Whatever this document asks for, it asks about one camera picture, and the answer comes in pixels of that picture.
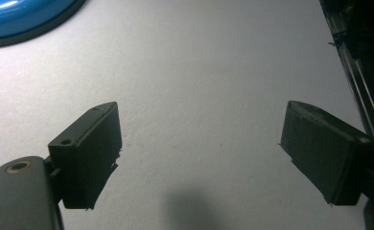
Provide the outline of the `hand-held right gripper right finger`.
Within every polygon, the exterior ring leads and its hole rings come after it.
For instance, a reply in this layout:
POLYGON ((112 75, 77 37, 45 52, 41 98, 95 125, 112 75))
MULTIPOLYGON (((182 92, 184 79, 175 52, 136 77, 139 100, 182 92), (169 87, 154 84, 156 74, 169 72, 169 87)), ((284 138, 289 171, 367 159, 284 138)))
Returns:
POLYGON ((325 110, 287 104, 280 146, 334 205, 355 205, 363 168, 374 158, 374 139, 325 110))

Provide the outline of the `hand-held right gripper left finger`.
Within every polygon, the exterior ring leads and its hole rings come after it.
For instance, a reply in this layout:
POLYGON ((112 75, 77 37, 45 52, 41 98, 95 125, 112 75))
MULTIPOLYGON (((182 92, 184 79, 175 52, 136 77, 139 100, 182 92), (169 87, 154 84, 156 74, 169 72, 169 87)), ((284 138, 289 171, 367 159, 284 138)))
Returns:
POLYGON ((96 105, 48 145, 52 165, 62 172, 67 209, 92 209, 117 168, 122 136, 116 102, 96 105))

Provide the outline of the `blue round plate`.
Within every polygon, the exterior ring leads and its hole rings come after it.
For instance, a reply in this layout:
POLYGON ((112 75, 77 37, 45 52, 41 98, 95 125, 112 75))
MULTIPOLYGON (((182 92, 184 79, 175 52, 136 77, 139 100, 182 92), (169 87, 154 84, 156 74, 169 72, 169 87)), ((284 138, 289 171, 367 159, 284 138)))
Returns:
POLYGON ((44 35, 70 19, 86 0, 0 0, 0 47, 44 35))

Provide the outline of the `metal table edge rail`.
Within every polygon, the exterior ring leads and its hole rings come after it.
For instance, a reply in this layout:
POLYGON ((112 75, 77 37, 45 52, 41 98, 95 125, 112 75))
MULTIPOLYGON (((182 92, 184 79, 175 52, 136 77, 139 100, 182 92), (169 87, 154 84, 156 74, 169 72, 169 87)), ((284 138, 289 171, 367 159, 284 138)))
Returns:
POLYGON ((318 0, 365 131, 374 138, 374 0, 318 0))

